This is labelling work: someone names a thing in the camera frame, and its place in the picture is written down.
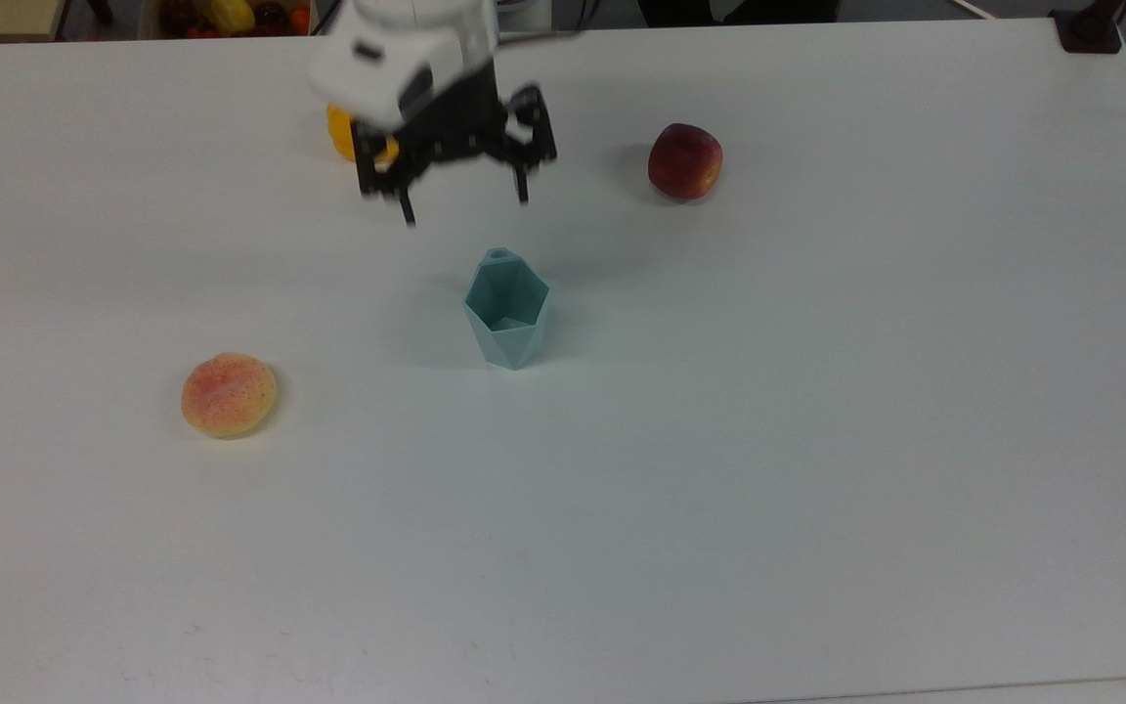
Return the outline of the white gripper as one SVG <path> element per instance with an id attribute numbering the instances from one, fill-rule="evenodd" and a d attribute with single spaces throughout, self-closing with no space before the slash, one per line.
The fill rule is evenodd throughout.
<path id="1" fill-rule="evenodd" d="M 412 182 L 454 155 L 434 137 L 484 130 L 484 154 L 512 169 L 519 204 L 529 173 L 558 158 L 540 84 L 500 101 L 497 47 L 495 15 L 338 15 L 310 66 L 318 93 L 367 127 L 354 130 L 359 191 L 396 200 L 408 228 Z"/>

